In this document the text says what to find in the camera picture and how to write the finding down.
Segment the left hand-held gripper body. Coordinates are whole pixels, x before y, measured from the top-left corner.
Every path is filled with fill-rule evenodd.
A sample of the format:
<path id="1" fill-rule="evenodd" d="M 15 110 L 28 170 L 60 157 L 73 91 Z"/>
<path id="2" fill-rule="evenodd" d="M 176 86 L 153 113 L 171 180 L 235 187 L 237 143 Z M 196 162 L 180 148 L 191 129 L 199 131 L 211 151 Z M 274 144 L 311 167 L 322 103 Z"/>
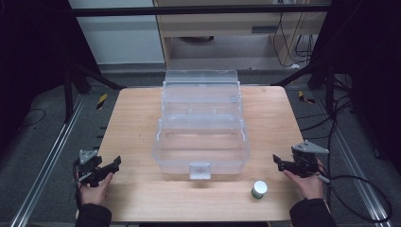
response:
<path id="1" fill-rule="evenodd" d="M 89 184 L 91 187 L 99 186 L 99 165 L 102 158 L 97 150 L 81 150 L 77 160 L 74 162 L 74 177 L 83 184 Z"/>

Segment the person's left hand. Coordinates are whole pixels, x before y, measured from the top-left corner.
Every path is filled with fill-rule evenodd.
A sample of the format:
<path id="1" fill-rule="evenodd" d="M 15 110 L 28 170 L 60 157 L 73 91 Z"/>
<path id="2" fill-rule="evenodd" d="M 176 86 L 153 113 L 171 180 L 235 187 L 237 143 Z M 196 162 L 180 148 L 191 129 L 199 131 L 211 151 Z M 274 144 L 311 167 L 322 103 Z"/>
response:
<path id="1" fill-rule="evenodd" d="M 86 184 L 78 183 L 79 201 L 81 205 L 95 204 L 103 205 L 106 199 L 107 188 L 113 179 L 113 174 L 109 173 L 106 178 L 99 183 L 99 186 L 91 187 Z"/>

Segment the black metal stand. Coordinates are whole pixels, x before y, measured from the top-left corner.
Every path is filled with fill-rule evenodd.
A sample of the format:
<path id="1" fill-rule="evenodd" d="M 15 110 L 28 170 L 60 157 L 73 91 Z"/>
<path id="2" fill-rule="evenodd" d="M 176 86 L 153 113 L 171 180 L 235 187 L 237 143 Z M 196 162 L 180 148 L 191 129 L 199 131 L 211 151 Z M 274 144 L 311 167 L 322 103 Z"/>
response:
<path id="1" fill-rule="evenodd" d="M 64 122 L 67 123 L 73 116 L 73 94 L 72 86 L 75 85 L 80 94 L 88 94 L 91 91 L 91 86 L 86 80 L 87 77 L 94 79 L 107 87 L 114 90 L 122 90 L 124 86 L 116 84 L 106 78 L 104 78 L 100 73 L 79 64 L 76 62 L 68 63 L 63 68 L 63 88 L 64 88 L 64 101 L 65 101 L 65 119 Z"/>
<path id="2" fill-rule="evenodd" d="M 272 86 L 285 87 L 292 81 L 299 79 L 300 77 L 310 74 L 311 77 L 307 83 L 307 87 L 314 90 L 318 89 L 323 84 L 325 85 L 325 109 L 330 116 L 335 115 L 335 64 L 330 61 L 312 61 L 306 67 L 296 71 L 289 77 L 282 79 L 278 82 L 274 82 Z"/>

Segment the small white green-labelled bottle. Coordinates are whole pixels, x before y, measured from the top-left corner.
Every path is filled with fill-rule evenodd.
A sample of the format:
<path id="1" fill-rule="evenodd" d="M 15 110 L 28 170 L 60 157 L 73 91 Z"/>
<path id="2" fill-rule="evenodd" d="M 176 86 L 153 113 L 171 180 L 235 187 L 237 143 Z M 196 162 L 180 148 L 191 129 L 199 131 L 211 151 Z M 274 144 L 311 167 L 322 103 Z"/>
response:
<path id="1" fill-rule="evenodd" d="M 268 185 L 263 181 L 256 181 L 253 184 L 251 194 L 255 199 L 261 199 L 268 192 Z"/>

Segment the clear plastic tiered storage box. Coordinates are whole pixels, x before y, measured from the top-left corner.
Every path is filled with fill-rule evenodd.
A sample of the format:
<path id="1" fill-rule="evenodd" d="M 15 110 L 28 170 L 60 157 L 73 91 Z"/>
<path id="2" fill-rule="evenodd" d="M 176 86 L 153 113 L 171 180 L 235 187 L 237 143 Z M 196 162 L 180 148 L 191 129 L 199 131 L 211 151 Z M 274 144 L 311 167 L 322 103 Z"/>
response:
<path id="1" fill-rule="evenodd" d="M 250 158 L 236 70 L 169 70 L 151 151 L 166 174 L 236 175 Z"/>

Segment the white cabinet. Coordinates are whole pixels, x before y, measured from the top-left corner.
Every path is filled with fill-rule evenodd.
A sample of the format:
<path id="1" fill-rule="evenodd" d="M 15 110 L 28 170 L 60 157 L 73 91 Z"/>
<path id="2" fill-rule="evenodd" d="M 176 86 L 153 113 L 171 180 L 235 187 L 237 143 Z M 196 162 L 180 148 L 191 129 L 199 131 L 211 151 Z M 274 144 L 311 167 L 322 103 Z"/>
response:
<path id="1" fill-rule="evenodd" d="M 152 7 L 152 0 L 68 0 L 72 9 Z M 148 16 L 79 17 L 79 25 L 96 62 L 164 63 L 156 18 Z"/>

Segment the aluminium floor rail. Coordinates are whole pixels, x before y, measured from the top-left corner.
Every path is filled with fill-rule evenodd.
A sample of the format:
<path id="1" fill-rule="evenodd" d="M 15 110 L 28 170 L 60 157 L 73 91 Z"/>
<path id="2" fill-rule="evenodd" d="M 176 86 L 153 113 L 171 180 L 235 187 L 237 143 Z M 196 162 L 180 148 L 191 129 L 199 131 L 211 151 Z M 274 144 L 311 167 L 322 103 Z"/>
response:
<path id="1" fill-rule="evenodd" d="M 48 182 L 48 179 L 57 163 L 63 148 L 69 138 L 72 129 L 74 128 L 77 119 L 81 113 L 82 105 L 86 99 L 86 95 L 78 95 L 76 103 L 73 106 L 73 113 L 69 120 L 67 120 L 61 128 L 61 131 L 55 140 L 51 150 L 49 151 L 46 159 L 39 171 L 33 185 L 29 189 L 23 203 L 17 210 L 13 219 L 10 222 L 9 227 L 26 227 L 29 218 L 36 207 L 36 204 L 40 196 L 44 192 L 44 188 Z"/>
<path id="2" fill-rule="evenodd" d="M 348 172 L 352 176 L 358 194 L 361 196 L 364 205 L 369 213 L 369 218 L 375 222 L 375 227 L 393 227 L 390 221 L 390 212 L 385 209 L 374 189 L 373 183 L 367 183 L 367 176 L 360 167 L 357 159 L 348 146 L 343 133 L 339 127 L 335 127 L 335 123 L 328 122 L 331 131 L 329 132 L 330 146 L 335 145 L 341 156 Z"/>

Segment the person's right hand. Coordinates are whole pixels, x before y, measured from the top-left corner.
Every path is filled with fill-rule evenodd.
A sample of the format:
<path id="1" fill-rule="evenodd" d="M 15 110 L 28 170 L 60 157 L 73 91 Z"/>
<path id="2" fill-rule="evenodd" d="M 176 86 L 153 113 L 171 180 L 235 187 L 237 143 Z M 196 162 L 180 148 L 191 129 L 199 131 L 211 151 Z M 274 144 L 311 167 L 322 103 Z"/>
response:
<path id="1" fill-rule="evenodd" d="M 288 170 L 283 171 L 284 175 L 292 180 L 298 187 L 302 197 L 307 200 L 323 199 L 323 181 L 319 178 L 320 171 L 302 178 Z"/>

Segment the black horizontal frame bar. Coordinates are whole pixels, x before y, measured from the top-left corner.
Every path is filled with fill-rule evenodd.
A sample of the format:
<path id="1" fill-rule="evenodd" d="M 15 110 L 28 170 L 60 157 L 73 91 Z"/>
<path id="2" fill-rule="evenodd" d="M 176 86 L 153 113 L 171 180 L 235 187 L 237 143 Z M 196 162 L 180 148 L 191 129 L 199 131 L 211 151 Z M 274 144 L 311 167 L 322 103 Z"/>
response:
<path id="1" fill-rule="evenodd" d="M 71 9 L 77 17 L 97 16 L 143 16 L 143 15 L 191 15 L 272 12 L 320 12 L 329 11 L 327 4 L 306 5 L 230 5 L 192 7 L 114 8 L 114 9 Z"/>

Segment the yellow black striped tape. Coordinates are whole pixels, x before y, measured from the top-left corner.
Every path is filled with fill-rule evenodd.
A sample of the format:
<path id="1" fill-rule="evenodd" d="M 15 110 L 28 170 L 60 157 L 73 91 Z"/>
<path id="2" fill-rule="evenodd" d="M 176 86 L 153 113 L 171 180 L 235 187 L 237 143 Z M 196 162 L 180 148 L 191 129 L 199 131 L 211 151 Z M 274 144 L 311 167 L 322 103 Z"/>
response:
<path id="1" fill-rule="evenodd" d="M 304 93 L 303 93 L 302 91 L 298 91 L 298 98 L 299 98 L 299 100 L 301 100 L 301 101 L 303 101 L 303 102 L 306 102 L 306 103 L 309 103 L 309 104 L 314 104 L 314 103 L 316 103 L 316 102 L 315 102 L 315 99 L 313 99 L 313 98 L 306 98 L 305 95 L 304 95 Z"/>
<path id="2" fill-rule="evenodd" d="M 97 102 L 97 104 L 96 104 L 96 110 L 100 110 L 100 109 L 102 109 L 102 107 L 103 107 L 103 105 L 104 105 L 104 103 L 105 103 L 105 101 L 106 101 L 106 99 L 107 99 L 107 96 L 108 96 L 108 94 L 102 94 L 101 96 L 100 96 L 100 98 L 99 98 L 99 100 L 98 100 L 98 102 Z"/>

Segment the light wooden desk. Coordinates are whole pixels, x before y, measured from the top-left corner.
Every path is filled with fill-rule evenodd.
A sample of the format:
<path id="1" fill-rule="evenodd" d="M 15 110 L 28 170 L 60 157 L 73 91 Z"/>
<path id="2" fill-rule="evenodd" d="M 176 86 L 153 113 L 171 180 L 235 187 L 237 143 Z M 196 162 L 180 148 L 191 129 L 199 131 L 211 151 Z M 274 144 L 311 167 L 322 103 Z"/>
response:
<path id="1" fill-rule="evenodd" d="M 329 4 L 331 0 L 152 0 L 156 7 L 229 5 Z M 320 33 L 326 17 L 320 12 L 272 12 L 234 14 L 159 15 L 160 38 L 166 63 L 170 63 L 173 40 L 178 37 L 268 35 L 278 60 L 293 63 L 292 53 L 303 35 Z"/>

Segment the black curtain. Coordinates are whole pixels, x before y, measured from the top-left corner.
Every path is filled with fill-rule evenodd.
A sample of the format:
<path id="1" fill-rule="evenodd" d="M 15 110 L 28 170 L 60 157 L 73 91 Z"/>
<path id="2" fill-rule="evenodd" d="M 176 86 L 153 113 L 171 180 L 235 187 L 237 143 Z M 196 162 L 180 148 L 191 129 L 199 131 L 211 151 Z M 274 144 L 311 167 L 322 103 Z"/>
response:
<path id="1" fill-rule="evenodd" d="M 331 0 L 313 58 L 352 79 L 379 153 L 401 174 L 401 0 Z"/>
<path id="2" fill-rule="evenodd" d="M 63 84 L 61 52 L 50 28 L 73 59 L 98 72 L 95 57 L 68 0 L 0 0 L 0 155 L 22 125 L 35 96 Z"/>

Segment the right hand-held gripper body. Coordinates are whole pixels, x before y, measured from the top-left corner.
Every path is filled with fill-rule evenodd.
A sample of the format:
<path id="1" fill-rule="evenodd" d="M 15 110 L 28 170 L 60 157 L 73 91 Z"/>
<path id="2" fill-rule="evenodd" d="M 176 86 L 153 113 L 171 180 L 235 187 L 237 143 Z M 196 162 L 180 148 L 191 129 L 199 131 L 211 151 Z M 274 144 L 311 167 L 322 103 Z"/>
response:
<path id="1" fill-rule="evenodd" d="M 295 175 L 301 178 L 308 177 L 319 171 L 319 164 L 316 155 L 328 154 L 327 148 L 322 148 L 310 141 L 304 140 L 291 147 L 292 157 L 295 163 Z"/>

